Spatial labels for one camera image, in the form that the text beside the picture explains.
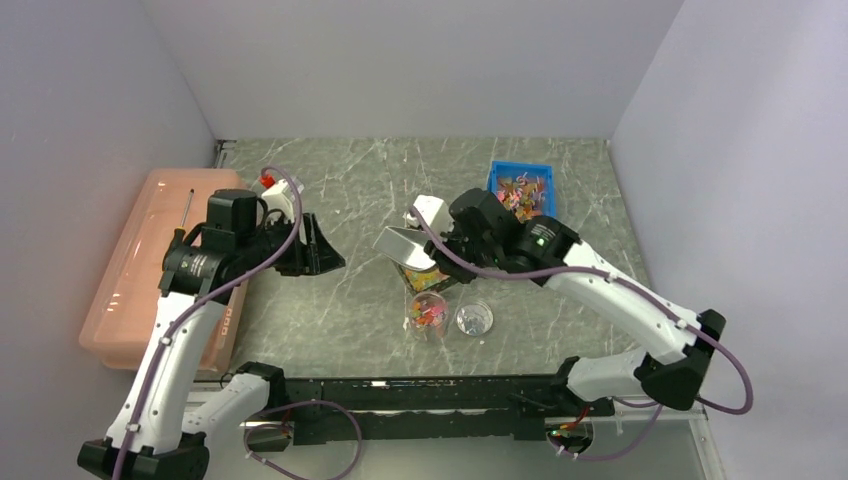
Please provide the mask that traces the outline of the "metal scoop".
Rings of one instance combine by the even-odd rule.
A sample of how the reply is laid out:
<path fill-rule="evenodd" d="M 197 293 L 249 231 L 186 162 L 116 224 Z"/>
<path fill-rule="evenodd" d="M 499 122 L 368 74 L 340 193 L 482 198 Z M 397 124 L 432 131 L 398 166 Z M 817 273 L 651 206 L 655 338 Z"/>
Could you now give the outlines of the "metal scoop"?
<path fill-rule="evenodd" d="M 418 229 L 384 227 L 373 248 L 396 264 L 408 270 L 423 272 L 436 267 L 436 262 L 425 251 L 429 237 Z"/>

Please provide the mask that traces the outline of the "clear plastic cup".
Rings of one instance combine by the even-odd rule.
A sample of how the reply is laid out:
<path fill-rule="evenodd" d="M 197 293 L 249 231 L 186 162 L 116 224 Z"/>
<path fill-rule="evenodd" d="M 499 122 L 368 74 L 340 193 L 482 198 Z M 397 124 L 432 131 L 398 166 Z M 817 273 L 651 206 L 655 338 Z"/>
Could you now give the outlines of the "clear plastic cup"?
<path fill-rule="evenodd" d="M 449 306 L 437 292 L 424 291 L 410 301 L 405 328 L 416 338 L 425 341 L 443 339 L 450 325 Z"/>

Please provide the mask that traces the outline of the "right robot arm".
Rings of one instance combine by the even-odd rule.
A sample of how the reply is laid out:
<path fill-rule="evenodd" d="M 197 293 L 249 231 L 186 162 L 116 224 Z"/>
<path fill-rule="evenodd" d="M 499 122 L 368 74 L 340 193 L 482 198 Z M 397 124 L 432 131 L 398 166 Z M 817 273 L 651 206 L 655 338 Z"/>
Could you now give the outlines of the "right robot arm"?
<path fill-rule="evenodd" d="M 438 269 L 460 282 L 531 281 L 578 300 L 636 342 L 622 354 L 566 359 L 550 391 L 560 413 L 631 395 L 675 410 L 699 402 L 726 324 L 717 312 L 696 313 L 657 295 L 560 221 L 521 222 L 487 190 L 470 189 L 452 204 L 420 195 L 408 217 L 427 235 L 425 251 Z"/>

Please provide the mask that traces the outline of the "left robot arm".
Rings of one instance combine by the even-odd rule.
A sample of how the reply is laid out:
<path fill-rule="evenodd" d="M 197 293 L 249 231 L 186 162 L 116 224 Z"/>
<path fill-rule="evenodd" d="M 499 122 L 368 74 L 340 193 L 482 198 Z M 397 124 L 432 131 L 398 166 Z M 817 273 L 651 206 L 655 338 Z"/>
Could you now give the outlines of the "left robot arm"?
<path fill-rule="evenodd" d="M 99 479 L 203 478 L 219 433 L 255 414 L 275 419 L 291 401 L 281 368 L 249 362 L 197 411 L 186 411 L 202 351 L 233 290 L 268 269 L 298 277 L 343 265 L 297 189 L 212 194 L 205 220 L 174 233 L 139 371 L 106 434 L 81 445 L 79 467 Z"/>

